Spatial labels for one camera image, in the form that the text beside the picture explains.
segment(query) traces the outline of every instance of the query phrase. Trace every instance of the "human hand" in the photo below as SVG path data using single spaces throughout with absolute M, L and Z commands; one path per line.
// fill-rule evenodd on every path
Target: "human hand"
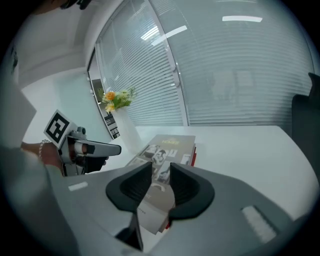
M 23 150 L 32 152 L 36 155 L 39 154 L 39 148 L 40 148 L 40 143 L 36 143 L 36 144 L 28 144 L 28 143 L 22 143 L 21 144 L 21 148 Z M 87 145 L 83 144 L 82 145 L 82 152 L 84 154 L 86 154 L 87 152 Z M 75 145 L 74 144 L 70 144 L 69 145 L 69 156 L 70 159 L 75 159 L 76 157 L 76 152 L 75 152 Z M 52 143 L 44 143 L 42 145 L 42 149 L 41 149 L 41 160 L 45 165 L 52 165 L 57 167 L 60 172 L 63 174 L 63 163 L 60 159 L 57 147 Z M 82 160 L 79 159 L 77 161 L 78 164 L 83 164 Z

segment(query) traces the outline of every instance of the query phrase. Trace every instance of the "black chair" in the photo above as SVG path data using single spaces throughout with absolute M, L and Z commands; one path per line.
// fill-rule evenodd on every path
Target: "black chair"
M 308 73 L 312 81 L 309 96 L 292 99 L 292 139 L 310 162 L 320 183 L 320 76 Z

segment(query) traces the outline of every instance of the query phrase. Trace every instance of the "white table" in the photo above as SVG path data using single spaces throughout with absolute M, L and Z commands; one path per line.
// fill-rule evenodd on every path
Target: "white table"
M 240 179 L 282 207 L 293 220 L 313 206 L 319 185 L 298 146 L 277 126 L 138 126 L 146 145 L 157 134 L 195 135 L 195 167 Z M 102 171 L 124 167 L 135 155 L 121 136 L 122 153 Z

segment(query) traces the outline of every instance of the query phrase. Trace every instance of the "book cover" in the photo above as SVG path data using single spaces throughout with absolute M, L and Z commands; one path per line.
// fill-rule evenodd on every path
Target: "book cover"
M 152 162 L 152 183 L 138 209 L 139 224 L 147 231 L 162 232 L 168 224 L 168 212 L 175 206 L 170 182 L 170 163 L 191 165 L 195 152 L 195 136 L 156 135 L 129 163 Z

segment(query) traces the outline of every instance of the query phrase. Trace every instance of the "vase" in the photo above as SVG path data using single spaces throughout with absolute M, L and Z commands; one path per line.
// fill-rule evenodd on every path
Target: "vase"
M 125 147 L 132 154 L 139 153 L 142 149 L 142 141 L 135 125 L 128 116 L 127 107 L 115 109 L 111 113 Z

